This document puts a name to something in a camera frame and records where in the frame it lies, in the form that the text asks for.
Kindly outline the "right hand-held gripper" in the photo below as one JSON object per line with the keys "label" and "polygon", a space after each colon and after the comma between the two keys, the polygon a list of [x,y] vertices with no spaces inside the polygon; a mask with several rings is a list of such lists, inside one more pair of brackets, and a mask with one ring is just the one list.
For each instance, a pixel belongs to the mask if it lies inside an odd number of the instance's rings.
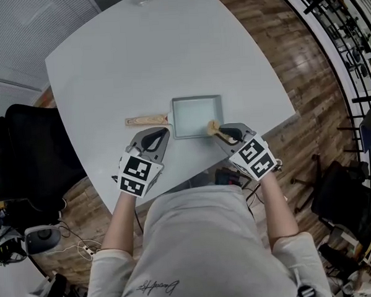
{"label": "right hand-held gripper", "polygon": [[[267,142],[245,124],[226,123],[220,126],[220,132],[214,135],[214,141],[241,173],[260,181],[275,168],[275,158]],[[245,137],[247,141],[242,146],[239,140]]]}

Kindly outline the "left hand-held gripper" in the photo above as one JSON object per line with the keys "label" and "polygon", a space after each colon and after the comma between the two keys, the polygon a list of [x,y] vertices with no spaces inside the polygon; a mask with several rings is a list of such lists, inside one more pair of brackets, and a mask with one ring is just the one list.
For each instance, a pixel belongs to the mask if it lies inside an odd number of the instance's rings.
{"label": "left hand-held gripper", "polygon": [[[122,192],[144,198],[164,169],[155,161],[162,161],[169,140],[170,130],[166,127],[148,128],[134,136],[120,159],[117,186]],[[151,152],[153,161],[142,156],[144,151]]]}

